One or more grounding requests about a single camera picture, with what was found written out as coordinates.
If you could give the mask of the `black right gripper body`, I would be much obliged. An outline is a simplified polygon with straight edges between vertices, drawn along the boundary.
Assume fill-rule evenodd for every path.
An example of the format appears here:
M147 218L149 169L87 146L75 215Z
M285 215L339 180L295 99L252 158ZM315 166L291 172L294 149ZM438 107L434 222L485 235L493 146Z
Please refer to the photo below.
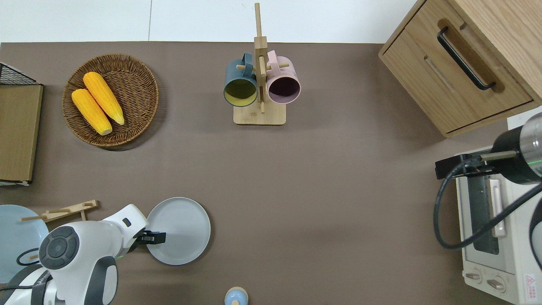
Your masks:
M482 160L480 154L462 154L462 160L466 162L462 167L462 176L474 177L495 174L495 168L487 161Z

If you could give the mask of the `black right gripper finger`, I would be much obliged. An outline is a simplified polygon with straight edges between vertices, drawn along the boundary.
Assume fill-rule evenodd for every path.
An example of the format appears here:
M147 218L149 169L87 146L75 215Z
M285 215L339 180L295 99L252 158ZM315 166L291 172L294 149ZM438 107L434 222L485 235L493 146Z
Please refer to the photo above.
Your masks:
M449 172L464 160L464 155L455 155L435 162L436 179L445 178Z

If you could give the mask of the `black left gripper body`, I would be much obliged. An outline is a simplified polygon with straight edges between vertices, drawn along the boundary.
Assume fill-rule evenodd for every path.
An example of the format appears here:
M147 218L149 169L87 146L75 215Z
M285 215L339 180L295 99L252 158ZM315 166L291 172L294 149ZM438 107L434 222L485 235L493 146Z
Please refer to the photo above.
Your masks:
M137 247L139 247L142 244L147 244L147 237L148 237L149 230L142 229L140 230L135 236L134 236L134 242L128 249L127 253L133 252Z

